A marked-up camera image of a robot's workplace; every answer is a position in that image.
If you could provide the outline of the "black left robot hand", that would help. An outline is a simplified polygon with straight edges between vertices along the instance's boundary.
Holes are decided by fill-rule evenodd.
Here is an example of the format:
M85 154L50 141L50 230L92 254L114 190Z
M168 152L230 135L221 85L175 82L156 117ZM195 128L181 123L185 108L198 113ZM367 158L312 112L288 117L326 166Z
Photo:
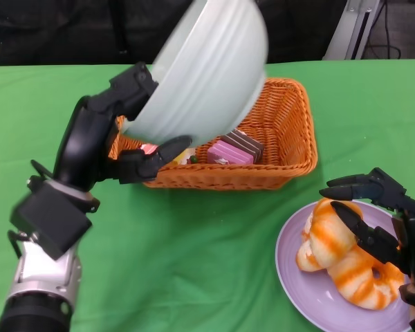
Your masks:
M118 135L117 118L135 120L157 86L146 65L139 62L112 78L108 89L82 97L59 146L53 179L84 192L108 178L122 184L153 181L160 168L190 146L190 136L176 136L152 154L123 150L113 160L109 152Z

